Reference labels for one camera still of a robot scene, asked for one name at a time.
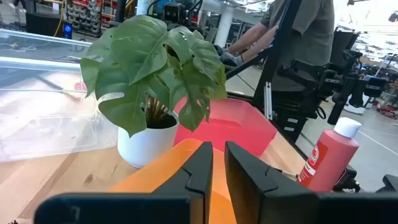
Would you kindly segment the white pillar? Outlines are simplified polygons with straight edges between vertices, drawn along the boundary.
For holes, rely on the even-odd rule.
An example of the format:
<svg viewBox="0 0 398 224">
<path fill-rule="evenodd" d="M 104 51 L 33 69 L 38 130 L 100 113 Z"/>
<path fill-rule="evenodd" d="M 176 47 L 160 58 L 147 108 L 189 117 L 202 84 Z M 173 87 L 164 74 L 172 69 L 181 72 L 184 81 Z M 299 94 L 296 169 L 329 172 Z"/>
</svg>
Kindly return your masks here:
<svg viewBox="0 0 398 224">
<path fill-rule="evenodd" d="M 214 44 L 219 45 L 221 48 L 225 47 L 226 40 L 228 38 L 229 30 L 233 20 L 234 8 L 231 6 L 226 6 L 218 25 L 218 31 L 215 37 Z"/>
</svg>

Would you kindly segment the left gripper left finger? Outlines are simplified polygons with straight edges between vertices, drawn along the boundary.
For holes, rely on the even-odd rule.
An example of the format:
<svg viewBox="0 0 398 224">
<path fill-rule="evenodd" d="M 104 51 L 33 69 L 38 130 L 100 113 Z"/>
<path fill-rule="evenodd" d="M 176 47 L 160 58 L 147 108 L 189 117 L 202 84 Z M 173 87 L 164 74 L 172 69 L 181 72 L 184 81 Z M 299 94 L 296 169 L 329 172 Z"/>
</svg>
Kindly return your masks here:
<svg viewBox="0 0 398 224">
<path fill-rule="evenodd" d="M 203 142 L 149 193 L 72 192 L 43 201 L 34 224 L 208 224 L 213 146 Z"/>
</svg>

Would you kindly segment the parts storage shelf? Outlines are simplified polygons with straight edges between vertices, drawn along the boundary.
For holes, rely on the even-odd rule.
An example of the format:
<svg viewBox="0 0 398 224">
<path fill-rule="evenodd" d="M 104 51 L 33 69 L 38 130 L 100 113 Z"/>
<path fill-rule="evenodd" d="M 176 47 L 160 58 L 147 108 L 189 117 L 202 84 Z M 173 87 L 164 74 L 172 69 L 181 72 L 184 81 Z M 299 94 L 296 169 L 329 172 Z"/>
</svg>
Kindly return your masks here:
<svg viewBox="0 0 398 224">
<path fill-rule="evenodd" d="M 115 18 L 118 0 L 65 0 L 64 21 L 72 31 L 100 37 Z"/>
</svg>

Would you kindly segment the orange translucent plastic bin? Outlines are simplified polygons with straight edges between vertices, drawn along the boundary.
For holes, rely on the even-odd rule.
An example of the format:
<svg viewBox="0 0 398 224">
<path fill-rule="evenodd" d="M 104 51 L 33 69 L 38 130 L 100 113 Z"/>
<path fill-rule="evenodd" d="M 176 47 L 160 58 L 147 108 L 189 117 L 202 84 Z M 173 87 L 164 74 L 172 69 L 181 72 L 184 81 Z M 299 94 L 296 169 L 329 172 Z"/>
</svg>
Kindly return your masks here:
<svg viewBox="0 0 398 224">
<path fill-rule="evenodd" d="M 110 192 L 149 193 L 163 184 L 188 160 L 202 144 L 197 139 L 185 139 L 163 153 L 150 164 L 112 186 Z M 213 150 L 213 179 L 209 224 L 236 224 L 233 205 L 226 181 L 224 153 Z"/>
</svg>

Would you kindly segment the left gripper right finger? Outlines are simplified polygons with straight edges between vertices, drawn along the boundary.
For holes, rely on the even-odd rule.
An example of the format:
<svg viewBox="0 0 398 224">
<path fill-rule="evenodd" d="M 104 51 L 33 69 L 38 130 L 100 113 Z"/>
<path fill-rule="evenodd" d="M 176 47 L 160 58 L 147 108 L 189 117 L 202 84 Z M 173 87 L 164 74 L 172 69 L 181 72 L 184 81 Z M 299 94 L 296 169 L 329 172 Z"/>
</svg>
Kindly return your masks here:
<svg viewBox="0 0 398 224">
<path fill-rule="evenodd" d="M 398 224 L 398 193 L 314 192 L 231 141 L 224 163 L 238 224 Z"/>
</svg>

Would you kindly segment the black handle paintbrush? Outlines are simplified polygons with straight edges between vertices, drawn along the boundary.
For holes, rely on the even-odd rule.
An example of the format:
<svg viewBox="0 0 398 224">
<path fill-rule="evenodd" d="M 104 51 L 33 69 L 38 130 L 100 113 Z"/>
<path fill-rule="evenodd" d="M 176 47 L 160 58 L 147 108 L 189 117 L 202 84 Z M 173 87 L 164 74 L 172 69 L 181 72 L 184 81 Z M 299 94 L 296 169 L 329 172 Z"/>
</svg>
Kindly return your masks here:
<svg viewBox="0 0 398 224">
<path fill-rule="evenodd" d="M 40 82 L 46 84 L 47 86 L 49 86 L 53 91 L 62 93 L 63 95 L 69 97 L 69 98 L 70 98 L 71 100 L 73 100 L 73 101 L 81 101 L 81 98 L 80 98 L 80 97 L 77 97 L 77 96 L 74 96 L 74 95 L 70 94 L 69 92 L 67 92 L 67 91 L 66 91 L 64 88 L 62 88 L 61 86 L 56 85 L 56 84 L 54 84 L 53 82 L 51 82 L 51 81 L 49 81 L 49 80 L 47 80 L 47 79 L 45 79 L 45 78 L 43 78 L 43 77 L 41 77 L 41 76 L 39 76 L 39 75 L 36 75 L 34 78 L 37 79 L 38 81 L 40 81 Z"/>
</svg>

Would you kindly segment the black computer blue light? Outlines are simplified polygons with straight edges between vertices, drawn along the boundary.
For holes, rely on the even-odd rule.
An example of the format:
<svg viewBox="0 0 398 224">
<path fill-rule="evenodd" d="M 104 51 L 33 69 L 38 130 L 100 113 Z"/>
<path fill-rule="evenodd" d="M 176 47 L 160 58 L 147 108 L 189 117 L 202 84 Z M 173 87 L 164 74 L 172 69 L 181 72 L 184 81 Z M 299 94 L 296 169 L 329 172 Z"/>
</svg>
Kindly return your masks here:
<svg viewBox="0 0 398 224">
<path fill-rule="evenodd" d="M 25 21 L 28 33 L 72 39 L 73 27 L 60 14 L 27 12 Z"/>
</svg>

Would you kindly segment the red paint bottle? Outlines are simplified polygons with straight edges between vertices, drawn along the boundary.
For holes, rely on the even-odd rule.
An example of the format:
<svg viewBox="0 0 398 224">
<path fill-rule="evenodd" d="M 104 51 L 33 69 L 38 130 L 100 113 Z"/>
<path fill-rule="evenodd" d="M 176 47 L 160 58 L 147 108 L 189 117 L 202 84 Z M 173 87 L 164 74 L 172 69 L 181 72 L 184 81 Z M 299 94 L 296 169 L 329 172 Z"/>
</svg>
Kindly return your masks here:
<svg viewBox="0 0 398 224">
<path fill-rule="evenodd" d="M 331 192 L 359 148 L 354 139 L 362 124 L 340 117 L 332 129 L 320 135 L 297 182 L 315 192 Z"/>
</svg>

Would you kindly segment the pink translucent plastic bin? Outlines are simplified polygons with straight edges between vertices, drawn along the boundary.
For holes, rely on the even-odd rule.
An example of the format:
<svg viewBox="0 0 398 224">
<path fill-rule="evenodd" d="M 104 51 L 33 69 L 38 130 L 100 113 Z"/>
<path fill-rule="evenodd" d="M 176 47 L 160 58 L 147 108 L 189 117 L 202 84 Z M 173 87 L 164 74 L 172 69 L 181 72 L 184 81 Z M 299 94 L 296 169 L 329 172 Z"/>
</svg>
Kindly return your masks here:
<svg viewBox="0 0 398 224">
<path fill-rule="evenodd" d="M 185 139 L 210 141 L 215 149 L 224 151 L 232 141 L 254 156 L 261 156 L 275 138 L 277 129 L 248 102 L 232 98 L 211 100 L 209 120 L 203 119 L 194 132 L 179 126 L 175 144 Z"/>
</svg>

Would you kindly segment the green plant in white pot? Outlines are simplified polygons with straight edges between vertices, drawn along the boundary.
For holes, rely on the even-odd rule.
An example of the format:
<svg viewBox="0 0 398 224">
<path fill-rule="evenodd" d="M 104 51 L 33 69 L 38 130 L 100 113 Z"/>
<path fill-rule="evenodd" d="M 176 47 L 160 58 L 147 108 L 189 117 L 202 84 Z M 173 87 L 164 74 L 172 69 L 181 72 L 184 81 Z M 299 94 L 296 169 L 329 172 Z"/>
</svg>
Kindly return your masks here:
<svg viewBox="0 0 398 224">
<path fill-rule="evenodd" d="M 226 98 L 224 65 L 198 31 L 138 15 L 108 29 L 80 60 L 87 94 L 118 127 L 119 155 L 148 165 L 172 148 L 177 130 L 209 121 Z"/>
</svg>

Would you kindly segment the black aluminium rig frame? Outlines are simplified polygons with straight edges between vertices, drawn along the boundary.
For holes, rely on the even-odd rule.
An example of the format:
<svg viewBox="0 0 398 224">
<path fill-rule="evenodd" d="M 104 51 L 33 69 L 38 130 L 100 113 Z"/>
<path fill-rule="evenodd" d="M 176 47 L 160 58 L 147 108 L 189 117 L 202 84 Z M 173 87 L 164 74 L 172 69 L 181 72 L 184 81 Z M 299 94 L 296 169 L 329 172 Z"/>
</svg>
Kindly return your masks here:
<svg viewBox="0 0 398 224">
<path fill-rule="evenodd" d="M 226 78 L 229 80 L 261 59 L 264 60 L 264 67 L 254 91 L 254 95 L 248 96 L 228 92 L 228 96 L 233 99 L 247 101 L 251 106 L 264 113 L 264 116 L 273 126 L 277 126 L 277 124 L 273 121 L 272 77 L 277 71 L 282 47 L 287 43 L 287 39 L 291 33 L 292 25 L 297 12 L 299 11 L 301 2 L 302 0 L 287 1 L 287 5 L 281 17 L 279 30 L 275 34 L 275 39 L 271 42 L 271 45 L 268 48 L 259 52 L 256 56 L 251 57 L 247 62 L 230 68 L 230 70 L 226 72 Z"/>
</svg>

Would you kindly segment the person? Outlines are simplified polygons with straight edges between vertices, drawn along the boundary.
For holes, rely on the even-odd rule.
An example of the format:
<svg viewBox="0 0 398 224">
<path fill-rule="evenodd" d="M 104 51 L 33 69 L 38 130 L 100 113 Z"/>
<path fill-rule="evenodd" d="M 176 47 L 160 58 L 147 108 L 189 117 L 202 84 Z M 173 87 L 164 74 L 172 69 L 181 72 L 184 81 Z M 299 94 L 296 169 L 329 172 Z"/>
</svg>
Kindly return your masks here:
<svg viewBox="0 0 398 224">
<path fill-rule="evenodd" d="M 220 60 L 225 64 L 241 65 L 268 48 L 279 31 L 287 0 L 274 0 L 260 23 L 251 27 Z M 294 61 L 314 67 L 330 61 L 335 28 L 333 0 L 302 0 L 287 41 L 281 47 L 278 68 L 289 68 Z"/>
</svg>

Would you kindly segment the clear plastic bin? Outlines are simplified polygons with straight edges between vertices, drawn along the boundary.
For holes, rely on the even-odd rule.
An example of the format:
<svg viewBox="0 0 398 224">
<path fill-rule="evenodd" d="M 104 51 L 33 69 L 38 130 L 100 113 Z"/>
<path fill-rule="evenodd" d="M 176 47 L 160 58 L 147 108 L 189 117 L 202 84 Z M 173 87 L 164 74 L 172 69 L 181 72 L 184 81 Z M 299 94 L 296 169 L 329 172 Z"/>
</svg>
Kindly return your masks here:
<svg viewBox="0 0 398 224">
<path fill-rule="evenodd" d="M 86 94 L 79 60 L 90 43 L 0 29 L 0 162 L 105 149 L 118 129 Z M 70 94 L 73 101 L 34 77 Z"/>
</svg>

